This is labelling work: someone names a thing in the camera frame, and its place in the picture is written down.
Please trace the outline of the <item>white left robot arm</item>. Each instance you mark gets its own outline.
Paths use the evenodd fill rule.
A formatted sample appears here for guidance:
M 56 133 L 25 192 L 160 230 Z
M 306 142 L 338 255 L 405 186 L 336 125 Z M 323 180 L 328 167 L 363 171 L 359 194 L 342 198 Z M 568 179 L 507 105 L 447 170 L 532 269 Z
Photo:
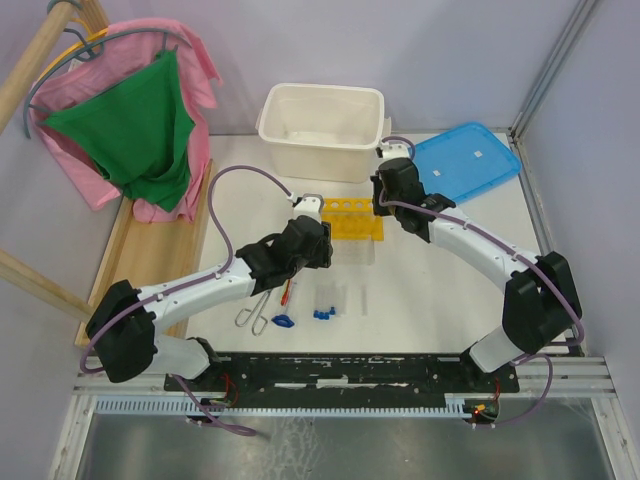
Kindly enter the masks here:
M 239 249 L 226 267 L 142 288 L 116 282 L 86 326 L 89 349 L 113 383 L 155 372 L 212 389 L 221 366 L 210 344 L 199 337 L 168 336 L 166 330 L 220 304 L 270 292 L 304 268 L 327 268 L 332 253 L 329 224 L 302 215 L 282 232 Z

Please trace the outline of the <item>clear test tube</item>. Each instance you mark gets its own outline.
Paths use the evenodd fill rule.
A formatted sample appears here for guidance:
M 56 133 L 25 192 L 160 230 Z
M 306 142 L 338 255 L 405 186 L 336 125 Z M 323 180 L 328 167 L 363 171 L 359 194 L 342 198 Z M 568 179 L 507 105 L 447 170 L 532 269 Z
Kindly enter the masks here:
M 360 309 L 361 315 L 366 317 L 368 315 L 368 290 L 365 285 L 360 287 Z

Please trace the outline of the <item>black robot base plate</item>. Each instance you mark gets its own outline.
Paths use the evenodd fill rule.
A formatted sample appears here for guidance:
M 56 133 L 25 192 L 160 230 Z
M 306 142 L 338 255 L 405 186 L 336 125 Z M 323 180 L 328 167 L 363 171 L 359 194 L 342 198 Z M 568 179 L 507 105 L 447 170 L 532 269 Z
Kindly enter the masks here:
M 228 394 L 236 408 L 442 407 L 447 394 L 520 391 L 515 368 L 478 373 L 453 354 L 225 352 L 186 382 L 193 393 Z

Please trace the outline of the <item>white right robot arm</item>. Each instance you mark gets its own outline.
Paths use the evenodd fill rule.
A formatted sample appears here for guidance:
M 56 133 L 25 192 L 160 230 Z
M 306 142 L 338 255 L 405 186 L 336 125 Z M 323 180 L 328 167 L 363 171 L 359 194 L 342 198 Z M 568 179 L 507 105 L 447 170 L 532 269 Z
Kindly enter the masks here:
M 375 215 L 394 217 L 404 231 L 456 255 L 503 293 L 500 325 L 462 354 L 459 379 L 467 389 L 483 390 L 497 369 L 558 345 L 570 328 L 576 343 L 583 340 L 582 308 L 564 256 L 537 255 L 486 231 L 454 201 L 426 192 L 408 158 L 384 161 L 371 182 Z

